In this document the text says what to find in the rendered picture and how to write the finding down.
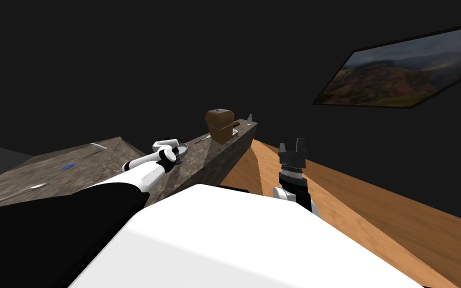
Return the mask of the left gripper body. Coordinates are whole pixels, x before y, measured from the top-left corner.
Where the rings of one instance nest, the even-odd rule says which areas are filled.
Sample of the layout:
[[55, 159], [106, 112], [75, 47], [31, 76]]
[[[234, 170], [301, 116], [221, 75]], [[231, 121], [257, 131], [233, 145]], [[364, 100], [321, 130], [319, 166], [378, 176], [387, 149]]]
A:
[[188, 145], [186, 143], [181, 143], [173, 149], [174, 155], [176, 157], [176, 165], [180, 165], [182, 163], [182, 159], [186, 155], [187, 150]]

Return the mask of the brown bread loaf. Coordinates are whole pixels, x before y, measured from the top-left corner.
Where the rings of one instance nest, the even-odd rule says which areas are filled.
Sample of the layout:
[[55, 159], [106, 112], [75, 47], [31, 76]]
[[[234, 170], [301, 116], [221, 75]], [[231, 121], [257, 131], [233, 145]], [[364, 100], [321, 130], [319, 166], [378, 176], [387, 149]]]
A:
[[235, 115], [228, 109], [213, 109], [205, 114], [205, 122], [208, 126], [211, 138], [224, 145], [233, 136]]

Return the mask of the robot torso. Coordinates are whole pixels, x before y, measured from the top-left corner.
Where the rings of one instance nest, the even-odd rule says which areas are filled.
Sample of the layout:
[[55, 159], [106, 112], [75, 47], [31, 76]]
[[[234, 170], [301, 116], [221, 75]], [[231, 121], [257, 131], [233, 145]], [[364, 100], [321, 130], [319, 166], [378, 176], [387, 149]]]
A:
[[69, 288], [422, 288], [299, 204], [197, 184], [137, 212]]

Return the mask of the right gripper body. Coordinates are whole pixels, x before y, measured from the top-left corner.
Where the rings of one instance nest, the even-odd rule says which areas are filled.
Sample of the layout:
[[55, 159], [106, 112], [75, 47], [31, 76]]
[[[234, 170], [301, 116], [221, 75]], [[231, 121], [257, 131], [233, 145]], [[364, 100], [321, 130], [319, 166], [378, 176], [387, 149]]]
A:
[[292, 169], [304, 169], [306, 168], [306, 159], [307, 153], [306, 152], [298, 152], [298, 151], [283, 151], [278, 152], [279, 162], [281, 167], [284, 168], [292, 168]]

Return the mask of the framed landscape picture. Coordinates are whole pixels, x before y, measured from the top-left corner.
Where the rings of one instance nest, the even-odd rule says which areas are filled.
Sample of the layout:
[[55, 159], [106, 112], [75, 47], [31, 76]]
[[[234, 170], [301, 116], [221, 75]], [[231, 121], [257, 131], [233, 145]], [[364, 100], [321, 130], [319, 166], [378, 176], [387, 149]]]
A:
[[314, 105], [409, 109], [461, 82], [461, 27], [353, 51]]

